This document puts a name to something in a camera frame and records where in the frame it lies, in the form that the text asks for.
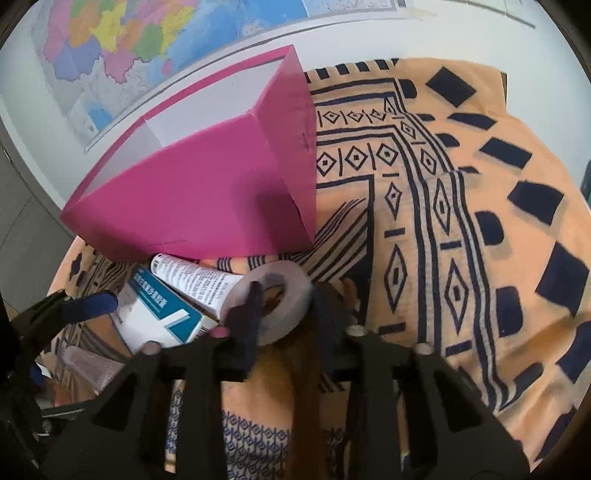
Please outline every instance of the fabric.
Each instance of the fabric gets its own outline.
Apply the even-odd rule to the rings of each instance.
[[[316,244],[281,259],[353,296],[359,323],[385,340],[432,344],[535,466],[591,383],[591,217],[577,187],[507,113],[495,69],[388,59],[307,77],[317,109]],[[81,245],[68,293],[119,288],[129,266]],[[202,263],[245,273],[276,259]],[[88,332],[108,323],[70,327],[60,342],[105,354],[106,336]],[[293,396],[280,357],[274,346],[261,349],[247,382],[223,386],[230,478],[282,477]],[[323,378],[319,388],[335,474],[348,385]],[[173,398],[169,469],[182,389]]]

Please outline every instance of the white wall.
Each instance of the white wall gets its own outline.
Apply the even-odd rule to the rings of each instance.
[[[486,9],[415,0],[417,18],[364,20],[294,33],[207,66],[172,85],[108,132],[88,153],[50,95],[30,37],[33,7],[0,51],[0,117],[26,165],[59,207],[133,121],[164,98],[244,58],[294,44],[304,69],[391,57],[470,60],[508,74],[509,112],[522,119],[579,185],[591,160],[591,84],[552,20],[524,0],[532,29]]]

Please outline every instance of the metal bolt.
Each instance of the metal bolt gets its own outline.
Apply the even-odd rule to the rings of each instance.
[[[228,327],[217,326],[209,331],[209,335],[214,338],[226,338],[230,336],[230,329]]]
[[[41,429],[45,432],[45,433],[51,433],[51,431],[53,430],[53,425],[51,424],[51,420],[43,420],[43,423],[41,423]]]
[[[158,355],[162,350],[162,346],[158,342],[154,342],[150,340],[149,342],[145,342],[144,346],[142,347],[142,353],[144,355]]]
[[[417,343],[414,346],[414,352],[417,355],[431,355],[435,350],[428,343]]]
[[[363,325],[349,325],[345,332],[350,337],[363,337],[368,334],[368,331]]]

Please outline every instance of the tape roll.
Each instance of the tape roll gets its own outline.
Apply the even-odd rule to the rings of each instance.
[[[259,282],[263,289],[283,287],[283,298],[275,309],[261,319],[258,345],[270,345],[290,333],[304,318],[310,306],[312,283],[301,267],[289,261],[267,263],[247,273],[234,285],[224,300],[221,324],[228,310],[244,303],[250,284]]]

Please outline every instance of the box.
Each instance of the box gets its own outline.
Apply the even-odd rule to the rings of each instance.
[[[293,46],[244,60],[140,118],[62,221],[114,261],[311,248],[316,111]]]
[[[144,267],[134,268],[117,299],[111,319],[133,354],[149,340],[163,347],[182,345],[217,325]]]

